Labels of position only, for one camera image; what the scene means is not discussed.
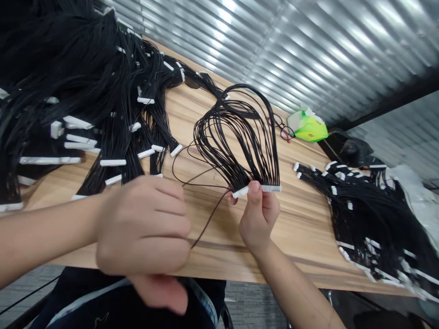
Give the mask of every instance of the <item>bundle of black wires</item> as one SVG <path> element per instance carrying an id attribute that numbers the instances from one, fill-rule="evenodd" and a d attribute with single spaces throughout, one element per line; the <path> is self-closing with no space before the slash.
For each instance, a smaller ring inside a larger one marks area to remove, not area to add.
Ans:
<path id="1" fill-rule="evenodd" d="M 297 177 L 319 191 L 331 209 L 344 258 L 372 280 L 405 287 L 439 302 L 439 257 L 407 203 L 399 181 L 377 160 L 369 175 L 336 161 L 321 172 L 294 165 Z"/>

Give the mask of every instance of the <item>person's right hand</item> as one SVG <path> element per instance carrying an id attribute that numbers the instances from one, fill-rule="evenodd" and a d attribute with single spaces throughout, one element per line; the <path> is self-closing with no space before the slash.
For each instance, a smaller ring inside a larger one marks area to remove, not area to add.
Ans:
<path id="1" fill-rule="evenodd" d="M 126 276 L 146 305 L 184 314 L 187 292 L 165 273 L 187 261 L 191 224 L 183 188 L 140 176 L 109 197 L 97 222 L 96 262 L 109 275 Z"/>
<path id="2" fill-rule="evenodd" d="M 280 205 L 274 193 L 262 192 L 258 181 L 251 181 L 248 188 L 247 206 L 239 223 L 239 233 L 249 251 L 257 257 L 271 243 L 270 235 L 279 216 Z"/>

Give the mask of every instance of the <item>wooden tabletop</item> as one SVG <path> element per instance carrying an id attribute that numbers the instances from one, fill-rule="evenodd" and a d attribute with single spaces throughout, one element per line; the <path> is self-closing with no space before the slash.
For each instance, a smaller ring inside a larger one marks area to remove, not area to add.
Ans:
<path id="1" fill-rule="evenodd" d="M 195 70 L 206 70 L 165 47 L 158 47 L 165 54 L 184 61 Z M 211 76 L 222 89 L 231 85 L 216 74 Z M 192 142 L 195 122 L 214 102 L 215 98 L 208 92 L 193 90 L 186 85 L 167 91 L 166 111 L 172 134 L 179 143 L 187 146 Z M 287 117 L 286 113 L 276 111 L 283 118 Z M 236 154 L 240 154 L 237 142 L 232 143 L 231 147 L 236 150 Z M 317 144 L 298 140 L 287 143 L 279 134 L 277 147 L 282 192 L 277 194 L 281 213 L 273 229 L 273 241 L 320 288 L 407 295 L 403 289 L 372 283 L 360 269 L 346 262 L 339 253 L 331 228 L 328 203 L 310 186 L 297 179 L 292 169 L 296 161 L 323 169 L 329 160 L 321 148 Z M 191 148 L 191 152 L 197 154 L 196 148 Z M 244 163 L 243 156 L 238 155 L 237 158 Z M 23 193 L 23 199 L 27 202 L 26 210 L 68 202 L 78 191 L 94 159 L 94 155 L 87 154 L 85 163 L 64 165 L 26 190 Z M 173 158 L 168 155 L 163 169 L 165 179 L 175 179 L 172 175 L 172 161 Z M 145 172 L 149 170 L 148 162 L 148 159 L 143 159 Z M 188 156 L 185 151 L 181 152 L 174 165 L 175 174 L 183 181 L 210 168 L 209 165 Z M 192 183 L 226 186 L 215 170 L 196 178 Z M 185 187 L 188 218 L 192 221 L 189 235 L 191 240 L 199 236 L 224 191 L 220 188 Z M 201 240 L 192 250 L 188 263 L 175 274 L 265 282 L 254 258 L 239 236 L 238 223 L 245 205 L 245 197 L 241 197 L 234 207 L 227 200 L 223 200 Z M 95 245 L 67 254 L 53 263 L 96 268 Z"/>

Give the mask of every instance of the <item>glasses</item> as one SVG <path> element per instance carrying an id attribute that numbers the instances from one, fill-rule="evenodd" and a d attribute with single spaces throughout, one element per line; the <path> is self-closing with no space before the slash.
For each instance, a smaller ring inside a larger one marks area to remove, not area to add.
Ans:
<path id="1" fill-rule="evenodd" d="M 284 124 L 284 122 L 282 121 L 282 118 L 278 115 L 273 113 L 274 116 L 274 126 L 276 128 L 280 128 L 280 137 L 282 137 L 282 139 L 286 140 L 288 143 L 291 142 L 291 140 L 296 137 L 296 135 L 294 134 L 294 131 L 286 126 Z M 267 117 L 267 122 L 268 124 L 271 124 L 270 122 L 270 117 Z"/>

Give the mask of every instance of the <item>metal wall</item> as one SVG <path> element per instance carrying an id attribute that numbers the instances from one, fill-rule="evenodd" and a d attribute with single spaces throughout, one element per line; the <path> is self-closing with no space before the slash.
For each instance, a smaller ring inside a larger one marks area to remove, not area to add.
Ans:
<path id="1" fill-rule="evenodd" d="M 439 187 L 439 91 L 348 131 L 388 166 L 407 164 Z"/>
<path id="2" fill-rule="evenodd" d="M 437 0 L 102 0 L 138 31 L 328 124 L 439 62 Z"/>

